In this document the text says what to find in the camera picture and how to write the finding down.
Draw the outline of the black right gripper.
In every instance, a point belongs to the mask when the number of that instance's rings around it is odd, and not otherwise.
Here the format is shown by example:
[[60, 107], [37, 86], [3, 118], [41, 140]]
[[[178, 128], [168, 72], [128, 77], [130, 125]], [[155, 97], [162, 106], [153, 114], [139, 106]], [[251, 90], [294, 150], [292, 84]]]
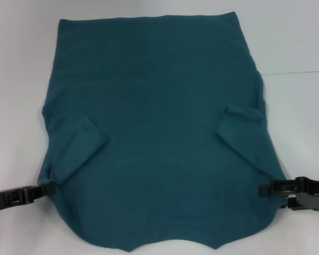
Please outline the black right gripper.
[[319, 181], [306, 177], [272, 181], [270, 184], [260, 185], [258, 195], [260, 197], [295, 195], [288, 198], [289, 209], [319, 211]]

